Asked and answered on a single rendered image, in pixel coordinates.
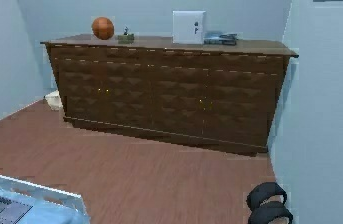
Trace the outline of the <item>dark brown wooden sideboard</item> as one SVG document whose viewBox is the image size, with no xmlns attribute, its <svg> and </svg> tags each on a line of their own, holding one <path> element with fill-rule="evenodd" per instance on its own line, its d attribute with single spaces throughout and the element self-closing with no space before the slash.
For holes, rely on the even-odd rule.
<svg viewBox="0 0 343 224">
<path fill-rule="evenodd" d="M 44 44 L 64 109 L 77 128 L 255 156 L 268 150 L 287 67 L 278 41 L 131 44 L 80 34 Z"/>
</svg>

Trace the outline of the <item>white square box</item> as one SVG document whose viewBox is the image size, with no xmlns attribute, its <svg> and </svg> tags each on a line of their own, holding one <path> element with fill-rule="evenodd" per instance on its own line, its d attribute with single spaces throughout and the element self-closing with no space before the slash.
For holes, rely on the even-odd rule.
<svg viewBox="0 0 343 224">
<path fill-rule="evenodd" d="M 177 44 L 203 44 L 205 11 L 174 11 L 172 39 Z"/>
</svg>

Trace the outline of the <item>small green base figurine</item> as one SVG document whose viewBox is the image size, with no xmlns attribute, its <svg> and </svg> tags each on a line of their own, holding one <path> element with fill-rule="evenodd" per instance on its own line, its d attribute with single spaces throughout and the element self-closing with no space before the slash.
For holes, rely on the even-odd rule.
<svg viewBox="0 0 343 224">
<path fill-rule="evenodd" d="M 125 27 L 124 32 L 117 37 L 119 44 L 132 44 L 134 42 L 135 36 L 133 33 L 129 32 L 129 28 Z"/>
</svg>

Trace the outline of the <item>white basket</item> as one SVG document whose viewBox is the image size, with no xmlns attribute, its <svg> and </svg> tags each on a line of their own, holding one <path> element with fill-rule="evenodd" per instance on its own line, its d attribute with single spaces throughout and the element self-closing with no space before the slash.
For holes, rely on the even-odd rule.
<svg viewBox="0 0 343 224">
<path fill-rule="evenodd" d="M 63 107 L 60 94 L 58 90 L 55 90 L 47 94 L 44 99 L 52 110 L 60 110 Z"/>
</svg>

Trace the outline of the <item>stack of blue books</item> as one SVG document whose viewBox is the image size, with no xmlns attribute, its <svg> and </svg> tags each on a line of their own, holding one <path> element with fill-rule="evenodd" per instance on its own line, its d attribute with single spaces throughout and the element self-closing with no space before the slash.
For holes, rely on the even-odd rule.
<svg viewBox="0 0 343 224">
<path fill-rule="evenodd" d="M 208 32 L 204 37 L 205 44 L 213 45 L 232 45 L 237 43 L 237 35 L 235 33 L 221 33 L 221 32 Z"/>
</svg>

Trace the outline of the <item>orange basketball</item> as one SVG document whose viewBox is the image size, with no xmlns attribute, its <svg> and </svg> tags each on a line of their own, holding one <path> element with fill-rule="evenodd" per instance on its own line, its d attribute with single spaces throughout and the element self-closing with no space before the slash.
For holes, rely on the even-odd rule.
<svg viewBox="0 0 343 224">
<path fill-rule="evenodd" d="M 114 24 L 106 17 L 96 18 L 91 25 L 91 29 L 93 34 L 101 40 L 108 40 L 114 35 Z"/>
</svg>

